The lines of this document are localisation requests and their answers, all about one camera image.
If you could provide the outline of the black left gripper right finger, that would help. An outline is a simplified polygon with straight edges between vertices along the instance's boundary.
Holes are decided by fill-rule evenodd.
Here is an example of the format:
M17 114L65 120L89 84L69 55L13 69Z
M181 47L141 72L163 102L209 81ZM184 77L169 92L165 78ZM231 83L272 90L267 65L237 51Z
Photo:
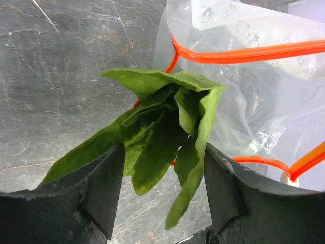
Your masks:
M324 243L323 192L267 178L211 144L204 178L220 243Z

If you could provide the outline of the clear zip top bag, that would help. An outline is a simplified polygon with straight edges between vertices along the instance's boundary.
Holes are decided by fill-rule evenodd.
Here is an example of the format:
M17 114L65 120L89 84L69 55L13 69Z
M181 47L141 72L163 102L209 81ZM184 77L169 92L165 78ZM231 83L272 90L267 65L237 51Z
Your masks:
M170 64L172 37L195 52L321 40L324 1L168 1L155 70ZM323 53L231 65L180 58L179 71L226 86L209 142L230 158L260 156L291 166L324 142Z

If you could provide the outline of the green lettuce leaves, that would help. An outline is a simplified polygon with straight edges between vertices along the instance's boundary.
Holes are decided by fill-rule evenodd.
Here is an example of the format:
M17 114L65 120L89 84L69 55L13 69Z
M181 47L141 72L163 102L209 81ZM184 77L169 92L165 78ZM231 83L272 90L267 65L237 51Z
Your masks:
M225 86L201 74L168 74L148 69L111 69L102 74L137 95L139 104L57 160L43 179L48 183L123 144L124 175L137 195L148 193L174 165L181 191L166 218L175 227L204 174L206 146Z

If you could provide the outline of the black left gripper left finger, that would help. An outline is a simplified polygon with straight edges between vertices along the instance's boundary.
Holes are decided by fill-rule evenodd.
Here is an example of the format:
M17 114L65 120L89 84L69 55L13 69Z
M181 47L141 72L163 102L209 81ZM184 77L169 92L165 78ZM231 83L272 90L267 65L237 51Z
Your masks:
M1 243L109 241L124 160L124 145L119 144L34 190L1 193Z

